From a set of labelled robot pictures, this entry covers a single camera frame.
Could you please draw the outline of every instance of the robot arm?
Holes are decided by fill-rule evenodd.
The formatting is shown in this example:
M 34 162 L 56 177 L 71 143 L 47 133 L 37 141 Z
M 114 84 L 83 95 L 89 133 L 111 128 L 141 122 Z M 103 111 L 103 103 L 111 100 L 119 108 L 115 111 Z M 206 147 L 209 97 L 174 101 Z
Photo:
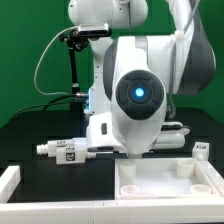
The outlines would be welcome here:
M 186 131 L 178 133 L 177 144 L 172 142 L 175 131 L 162 131 L 166 93 L 200 92 L 214 75 L 215 58 L 198 11 L 188 23 L 197 0 L 167 2 L 177 28 L 174 35 L 91 41 L 95 77 L 91 89 L 97 91 L 90 92 L 90 102 L 98 111 L 87 128 L 88 149 L 112 147 L 138 155 L 164 147 L 167 139 L 171 148 L 183 146 Z M 76 25 L 106 22 L 112 28 L 125 28 L 130 21 L 131 25 L 143 22 L 146 11 L 145 0 L 71 0 L 69 4 Z

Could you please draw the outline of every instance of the green backdrop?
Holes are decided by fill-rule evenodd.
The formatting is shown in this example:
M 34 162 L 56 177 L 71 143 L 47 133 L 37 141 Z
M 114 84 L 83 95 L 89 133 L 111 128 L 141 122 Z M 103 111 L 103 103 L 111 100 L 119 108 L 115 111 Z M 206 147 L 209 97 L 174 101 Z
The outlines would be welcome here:
M 170 34 L 174 31 L 165 0 L 147 0 L 147 21 L 133 29 L 134 35 Z M 36 92 L 33 76 L 40 55 L 49 41 L 72 24 L 68 19 L 69 0 L 1 0 L 0 1 L 0 127 L 21 108 L 47 103 L 52 97 Z M 217 59 L 214 81 L 198 96 L 176 96 L 181 107 L 205 110 L 224 124 L 224 15 L 223 0 L 200 3 L 202 22 Z M 113 36 L 129 31 L 114 31 Z M 92 83 L 91 50 L 77 55 L 80 85 L 87 90 Z M 59 41 L 50 49 L 38 76 L 44 91 L 70 91 L 71 74 L 67 47 Z

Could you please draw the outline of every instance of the qr code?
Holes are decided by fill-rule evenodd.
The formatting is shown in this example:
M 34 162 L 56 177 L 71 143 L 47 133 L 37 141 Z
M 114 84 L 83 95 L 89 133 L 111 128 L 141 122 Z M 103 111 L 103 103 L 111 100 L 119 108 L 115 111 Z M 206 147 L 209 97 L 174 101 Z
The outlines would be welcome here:
M 66 161 L 75 161 L 75 153 L 66 153 Z

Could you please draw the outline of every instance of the blue led light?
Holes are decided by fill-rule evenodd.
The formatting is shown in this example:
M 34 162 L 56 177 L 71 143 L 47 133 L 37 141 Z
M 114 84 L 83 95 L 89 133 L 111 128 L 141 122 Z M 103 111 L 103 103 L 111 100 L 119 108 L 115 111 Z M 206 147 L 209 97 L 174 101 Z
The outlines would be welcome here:
M 142 88 L 137 88 L 135 90 L 135 94 L 136 94 L 137 97 L 143 97 L 145 95 L 145 92 Z

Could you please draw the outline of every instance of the black table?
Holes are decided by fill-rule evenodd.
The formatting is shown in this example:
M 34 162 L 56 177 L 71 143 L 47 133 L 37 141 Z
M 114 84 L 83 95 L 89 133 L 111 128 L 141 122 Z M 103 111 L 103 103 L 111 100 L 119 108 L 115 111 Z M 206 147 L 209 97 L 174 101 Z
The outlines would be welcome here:
M 224 127 L 204 111 L 179 108 L 177 121 L 192 132 L 179 150 L 159 150 L 143 157 L 190 157 L 194 143 L 210 143 L 210 163 L 224 176 Z M 98 155 L 86 164 L 57 166 L 55 158 L 36 154 L 49 140 L 85 137 L 88 122 L 69 111 L 26 112 L 0 129 L 0 173 L 20 165 L 22 181 L 9 203 L 114 199 L 114 158 Z

